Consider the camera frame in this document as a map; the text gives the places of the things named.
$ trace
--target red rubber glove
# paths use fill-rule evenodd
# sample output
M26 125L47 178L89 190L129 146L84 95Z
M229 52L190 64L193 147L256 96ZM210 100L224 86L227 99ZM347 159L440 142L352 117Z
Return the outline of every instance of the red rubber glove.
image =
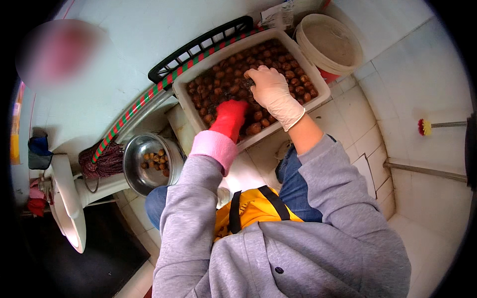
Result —
M245 122L245 111L249 107L246 101L229 100L217 107L217 118L209 130L229 137L234 143L239 138L239 130Z

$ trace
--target pink cuff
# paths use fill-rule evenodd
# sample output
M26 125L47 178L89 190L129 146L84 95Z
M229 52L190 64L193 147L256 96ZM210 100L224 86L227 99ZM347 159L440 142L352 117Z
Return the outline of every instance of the pink cuff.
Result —
M229 137L212 130L204 130L194 138L189 157L195 155L212 157L224 167L225 177L237 154L237 146Z

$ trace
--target striped pole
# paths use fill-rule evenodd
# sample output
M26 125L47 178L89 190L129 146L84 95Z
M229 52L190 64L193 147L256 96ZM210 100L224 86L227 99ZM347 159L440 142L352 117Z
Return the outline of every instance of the striped pole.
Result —
M99 145L98 149L96 150L96 153L94 153L93 158L91 159L92 163L96 163L98 160L99 156L103 154L103 150L106 148L106 146L112 141L114 136L121 130L121 128L126 124L126 122L131 119L131 117L136 114L136 112L144 107L149 100L155 96L156 94L159 93L162 89L166 88L168 85L172 84L172 82L180 76L183 72L191 68L192 66L196 65L197 63L201 62L204 60L204 58L207 58L208 56L212 55L213 53L225 48L228 45L231 45L235 43L236 41L242 40L250 35L253 35L258 32L262 32L266 30L265 27L259 27L257 29L254 29L250 32L247 33L242 33L237 37L234 37L228 41L221 42L220 44L216 45L213 48L210 48L208 51L199 54L197 57L194 59L189 60L186 64L182 65L182 67L179 67L167 77L165 77L161 82L159 82L157 85L153 86L144 96L141 96L141 98L133 104L133 106L126 111L126 113L119 119L119 121L116 123L116 125L111 129L111 131L108 133L108 135L103 139L101 144Z

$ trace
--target hand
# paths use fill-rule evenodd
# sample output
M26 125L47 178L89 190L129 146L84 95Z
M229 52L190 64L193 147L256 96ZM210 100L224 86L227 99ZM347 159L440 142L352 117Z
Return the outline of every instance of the hand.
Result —
M244 76L252 78L256 84L250 88L255 100L281 123L286 132L305 114L305 109L290 95L285 77L276 69L261 65L258 70L249 69Z
M217 118L209 130L229 137L234 143L239 138L240 127L245 122L245 111L249 104L246 101L229 100L217 107Z

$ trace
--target blue jeans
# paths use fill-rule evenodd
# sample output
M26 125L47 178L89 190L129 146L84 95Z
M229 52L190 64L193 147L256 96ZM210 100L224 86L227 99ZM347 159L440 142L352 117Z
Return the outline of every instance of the blue jeans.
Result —
M277 178L283 182L279 193L280 198L303 221L320 223L322 214L308 204L308 185L298 172L300 167L297 151L292 144L277 167ZM146 197L147 216L157 229L159 229L162 211L166 206L167 188L168 186L160 186Z

